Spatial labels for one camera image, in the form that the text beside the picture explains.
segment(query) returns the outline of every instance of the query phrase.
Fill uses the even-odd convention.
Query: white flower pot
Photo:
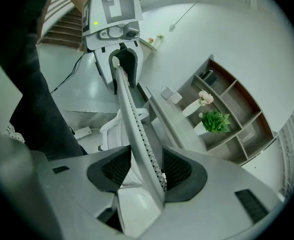
[[[156,48],[160,40],[161,39],[159,37],[156,37],[156,39],[152,42],[152,46]]]
[[[199,107],[200,107],[199,100],[196,99],[193,103],[191,103],[188,107],[186,107],[183,111],[182,114],[184,117],[188,117],[192,113],[194,113]]]
[[[197,124],[196,127],[194,128],[194,131],[198,136],[207,133],[207,130],[205,129],[203,125],[203,122],[200,122],[199,124]]]

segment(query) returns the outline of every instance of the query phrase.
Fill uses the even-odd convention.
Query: desk
[[[204,141],[197,136],[194,127],[183,116],[180,108],[175,106],[170,100],[164,99],[161,96],[160,90],[148,87],[147,89],[151,97],[146,106],[151,106],[173,146],[207,155]]]

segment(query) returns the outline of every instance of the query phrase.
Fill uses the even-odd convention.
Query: staircase
[[[49,29],[39,44],[67,46],[83,51],[82,13],[73,8]]]

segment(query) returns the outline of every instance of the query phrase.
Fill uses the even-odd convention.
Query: gray fabric
[[[41,73],[36,50],[38,19],[46,0],[9,0],[15,8],[0,35],[0,65],[23,94],[10,123],[31,150],[49,160],[83,155]]]

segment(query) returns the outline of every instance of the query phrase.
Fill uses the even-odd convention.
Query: cable
[[[65,78],[64,81],[62,81],[54,90],[52,90],[50,92],[50,94],[53,94],[54,92],[57,91],[57,89],[63,84],[65,83],[68,79],[72,78],[74,76],[74,74],[76,73],[76,67],[77,67],[77,63],[82,59],[82,57],[84,56],[85,52],[79,57],[79,59],[76,61],[75,65],[73,66],[73,69],[71,71],[71,73]]]

